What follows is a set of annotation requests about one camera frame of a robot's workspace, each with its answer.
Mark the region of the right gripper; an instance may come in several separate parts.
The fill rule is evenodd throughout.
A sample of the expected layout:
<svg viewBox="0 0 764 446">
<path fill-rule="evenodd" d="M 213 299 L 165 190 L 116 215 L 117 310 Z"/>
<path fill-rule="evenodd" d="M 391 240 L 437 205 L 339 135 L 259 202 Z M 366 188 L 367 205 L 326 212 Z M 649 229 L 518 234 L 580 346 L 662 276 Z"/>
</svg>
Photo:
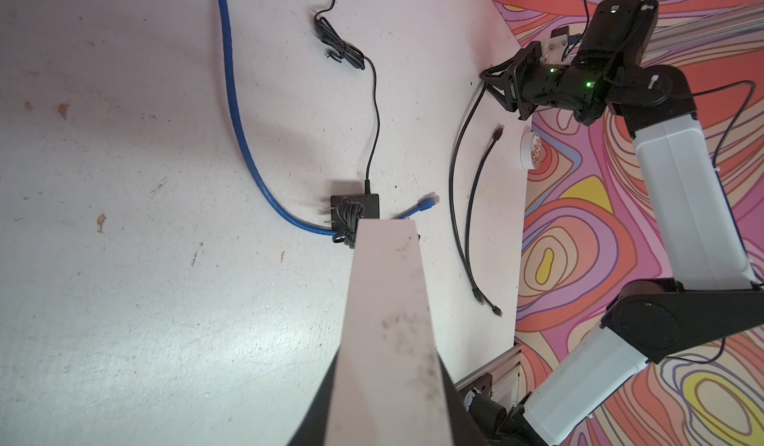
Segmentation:
<svg viewBox="0 0 764 446">
<path fill-rule="evenodd" d="M 600 119 L 609 91 L 604 62 L 546 63 L 542 56 L 542 44 L 535 41 L 511 59 L 487 68 L 479 78 L 499 105 L 516 112 L 522 121 L 539 107 L 570 111 L 585 126 Z"/>
</svg>

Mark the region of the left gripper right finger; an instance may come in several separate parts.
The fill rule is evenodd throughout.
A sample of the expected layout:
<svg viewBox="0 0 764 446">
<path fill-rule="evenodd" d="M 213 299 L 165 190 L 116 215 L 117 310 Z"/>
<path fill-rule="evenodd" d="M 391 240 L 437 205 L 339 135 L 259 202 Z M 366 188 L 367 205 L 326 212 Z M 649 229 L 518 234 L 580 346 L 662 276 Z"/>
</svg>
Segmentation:
<svg viewBox="0 0 764 446">
<path fill-rule="evenodd" d="M 441 358 L 438 358 L 443 378 L 443 386 L 446 398 L 446 411 L 451 427 L 451 436 L 455 446 L 486 446 L 487 440 L 479 431 L 464 406 L 464 401 L 459 396 L 455 384 L 447 371 Z"/>
</svg>

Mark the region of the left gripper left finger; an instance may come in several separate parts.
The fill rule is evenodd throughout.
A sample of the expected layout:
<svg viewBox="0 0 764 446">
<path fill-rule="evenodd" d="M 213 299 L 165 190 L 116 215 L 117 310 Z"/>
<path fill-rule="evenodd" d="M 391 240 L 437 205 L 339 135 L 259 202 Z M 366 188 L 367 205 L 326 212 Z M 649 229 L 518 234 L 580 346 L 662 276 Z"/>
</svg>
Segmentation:
<svg viewBox="0 0 764 446">
<path fill-rule="evenodd" d="M 302 423 L 288 446 L 324 446 L 338 354 L 335 354 Z"/>
</svg>

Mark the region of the white network switch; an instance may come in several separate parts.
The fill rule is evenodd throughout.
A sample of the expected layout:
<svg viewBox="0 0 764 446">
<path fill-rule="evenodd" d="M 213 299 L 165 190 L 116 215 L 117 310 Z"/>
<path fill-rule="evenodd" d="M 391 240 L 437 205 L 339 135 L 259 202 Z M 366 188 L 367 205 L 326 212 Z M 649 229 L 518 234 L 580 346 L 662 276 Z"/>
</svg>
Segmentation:
<svg viewBox="0 0 764 446">
<path fill-rule="evenodd" d="M 324 442 L 453 442 L 414 221 L 358 224 Z"/>
</svg>

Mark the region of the small black adapter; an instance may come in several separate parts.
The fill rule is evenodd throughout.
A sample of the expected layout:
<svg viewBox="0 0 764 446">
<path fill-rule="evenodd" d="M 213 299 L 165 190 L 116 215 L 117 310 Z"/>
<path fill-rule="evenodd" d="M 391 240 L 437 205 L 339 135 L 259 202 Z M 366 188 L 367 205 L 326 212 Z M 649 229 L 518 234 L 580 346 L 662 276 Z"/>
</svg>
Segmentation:
<svg viewBox="0 0 764 446">
<path fill-rule="evenodd" d="M 334 207 L 333 212 L 336 214 L 338 227 L 335 229 L 332 241 L 335 244 L 342 243 L 350 249 L 354 249 L 358 222 L 364 217 L 365 206 L 359 201 L 342 197 Z"/>
</svg>

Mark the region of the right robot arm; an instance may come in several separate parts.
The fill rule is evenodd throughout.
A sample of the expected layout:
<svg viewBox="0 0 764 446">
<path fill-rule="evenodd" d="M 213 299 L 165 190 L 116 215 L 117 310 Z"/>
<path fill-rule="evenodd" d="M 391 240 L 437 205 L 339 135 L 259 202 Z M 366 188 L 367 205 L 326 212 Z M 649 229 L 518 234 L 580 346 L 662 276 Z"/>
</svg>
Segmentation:
<svg viewBox="0 0 764 446">
<path fill-rule="evenodd" d="M 650 64 L 682 68 L 756 272 L 763 269 L 763 6 L 664 14 Z M 529 176 L 515 336 L 521 390 L 541 385 L 627 282 L 666 277 L 668 258 L 626 127 L 590 128 L 543 109 L 542 161 Z M 755 329 L 649 366 L 577 426 L 571 445 L 759 445 L 763 332 Z"/>
</svg>

